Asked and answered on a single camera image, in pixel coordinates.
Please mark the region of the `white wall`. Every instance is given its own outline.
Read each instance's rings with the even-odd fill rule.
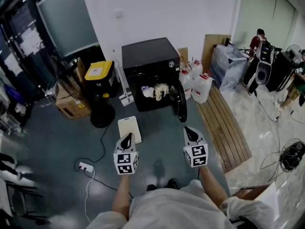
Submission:
[[[242,0],[240,6],[233,40],[238,48],[249,48],[258,28],[272,45],[284,48],[295,11],[287,0]]]
[[[291,33],[288,36],[286,49],[292,44],[297,44],[305,49],[305,0],[288,0],[296,9]]]
[[[121,46],[167,37],[201,58],[205,34],[229,34],[236,0],[85,0],[106,59],[121,61]],[[122,17],[115,13],[122,11]]]
[[[305,49],[305,15],[303,14],[297,18],[295,31],[290,43],[297,44],[301,49]]]

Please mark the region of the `plastic water jug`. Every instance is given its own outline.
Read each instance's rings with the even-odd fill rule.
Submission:
[[[195,78],[192,97],[197,103],[203,104],[206,102],[213,80],[207,73],[200,74],[199,77]]]
[[[192,95],[192,87],[193,87],[192,71],[187,72],[187,70],[182,70],[179,73],[179,80],[184,89],[185,99],[189,99]]]
[[[195,61],[192,64],[192,71],[193,71],[193,79],[199,77],[203,73],[203,67],[201,62],[198,59],[195,59]]]

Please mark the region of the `wooden pallet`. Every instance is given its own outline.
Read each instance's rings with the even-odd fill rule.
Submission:
[[[224,173],[252,157],[242,130],[216,86],[212,85],[208,100],[204,104],[198,104],[198,109]]]

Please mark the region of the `dark pants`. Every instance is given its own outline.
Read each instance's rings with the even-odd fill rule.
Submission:
[[[7,162],[14,164],[14,159],[11,156],[0,154],[0,170],[7,170],[8,172],[11,172],[14,175],[18,174],[16,170],[5,165],[4,163],[2,163],[2,161],[7,161]]]
[[[250,79],[255,74],[258,63],[259,63],[259,59],[254,56],[246,74],[244,75],[243,81],[244,81],[245,85],[248,85]],[[254,79],[249,87],[249,93],[252,94],[257,87],[258,87],[258,84],[257,84],[256,80]]]

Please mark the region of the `red shirt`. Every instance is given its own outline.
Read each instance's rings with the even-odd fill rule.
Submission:
[[[254,55],[254,48],[258,48],[260,43],[261,43],[261,40],[258,38],[258,36],[254,36],[252,38],[252,41],[250,43],[250,53],[249,53],[250,57],[252,57]]]

